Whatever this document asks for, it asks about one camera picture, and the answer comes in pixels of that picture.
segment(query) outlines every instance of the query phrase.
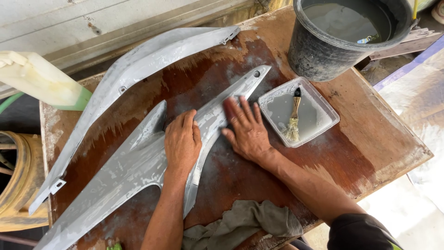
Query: brush bristles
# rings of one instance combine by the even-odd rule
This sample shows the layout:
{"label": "brush bristles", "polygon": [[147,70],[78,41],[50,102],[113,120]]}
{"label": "brush bristles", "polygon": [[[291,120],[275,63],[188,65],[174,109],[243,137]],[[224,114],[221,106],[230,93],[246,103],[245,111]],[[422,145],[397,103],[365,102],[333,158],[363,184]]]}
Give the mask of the brush bristles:
{"label": "brush bristles", "polygon": [[284,136],[289,141],[299,141],[299,129],[297,128],[297,119],[290,118],[290,122],[288,123],[288,128],[284,131]]}

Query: paint brush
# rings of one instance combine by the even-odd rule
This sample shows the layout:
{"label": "paint brush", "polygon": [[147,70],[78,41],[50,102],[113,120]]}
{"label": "paint brush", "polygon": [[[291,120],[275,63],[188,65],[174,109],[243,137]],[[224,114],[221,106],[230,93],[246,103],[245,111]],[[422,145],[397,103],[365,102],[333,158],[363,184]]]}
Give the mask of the paint brush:
{"label": "paint brush", "polygon": [[284,129],[284,136],[289,141],[299,141],[299,129],[297,128],[297,121],[299,120],[297,116],[297,109],[299,108],[299,103],[301,102],[301,88],[297,88],[294,91],[293,97],[293,112],[290,116],[290,121],[286,129]]}

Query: right hand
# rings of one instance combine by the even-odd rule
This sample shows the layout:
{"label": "right hand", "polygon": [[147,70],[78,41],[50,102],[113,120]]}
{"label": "right hand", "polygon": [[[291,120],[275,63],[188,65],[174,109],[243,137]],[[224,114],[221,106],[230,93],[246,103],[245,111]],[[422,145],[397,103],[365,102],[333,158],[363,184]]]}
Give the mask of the right hand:
{"label": "right hand", "polygon": [[231,143],[236,153],[260,165],[262,159],[272,153],[274,148],[270,145],[259,105],[254,103],[253,115],[245,97],[239,97],[239,101],[243,109],[238,107],[233,97],[224,101],[227,120],[233,125],[234,132],[224,128],[222,134]]}

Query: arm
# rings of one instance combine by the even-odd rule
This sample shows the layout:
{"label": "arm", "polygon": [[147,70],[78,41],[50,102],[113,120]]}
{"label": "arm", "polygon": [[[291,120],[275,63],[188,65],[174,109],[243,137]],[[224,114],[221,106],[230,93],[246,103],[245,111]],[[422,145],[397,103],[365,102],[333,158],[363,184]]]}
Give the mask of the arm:
{"label": "arm", "polygon": [[222,130],[236,153],[279,178],[294,196],[329,226],[341,214],[365,214],[341,190],[294,164],[274,149],[270,145],[258,104],[254,104],[253,114],[245,98],[240,97],[239,100],[243,109],[237,106],[232,97],[224,105],[234,132],[230,129]]}
{"label": "arm", "polygon": [[199,156],[202,142],[196,110],[179,115],[165,131],[165,170],[159,202],[148,224],[141,250],[180,249],[183,237],[183,196],[186,178]]}

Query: green hose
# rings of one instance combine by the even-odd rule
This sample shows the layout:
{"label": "green hose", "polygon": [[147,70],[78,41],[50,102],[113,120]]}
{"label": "green hose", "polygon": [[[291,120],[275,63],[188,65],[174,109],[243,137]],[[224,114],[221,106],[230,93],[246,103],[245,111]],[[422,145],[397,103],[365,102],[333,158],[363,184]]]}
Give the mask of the green hose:
{"label": "green hose", "polygon": [[15,100],[17,100],[20,96],[22,96],[24,93],[20,92],[15,95],[12,95],[8,97],[4,102],[0,104],[0,114],[9,106],[11,103],[13,103]]}

